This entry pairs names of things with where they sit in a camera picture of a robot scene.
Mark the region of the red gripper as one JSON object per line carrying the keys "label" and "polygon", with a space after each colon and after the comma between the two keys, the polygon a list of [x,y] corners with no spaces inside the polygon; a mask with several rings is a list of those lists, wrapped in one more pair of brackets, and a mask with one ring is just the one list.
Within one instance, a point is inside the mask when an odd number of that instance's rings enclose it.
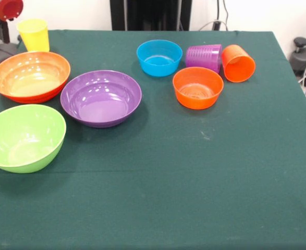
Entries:
{"label": "red gripper", "polygon": [[0,39],[10,43],[9,29],[6,20],[19,17],[23,10],[22,0],[0,0]]}

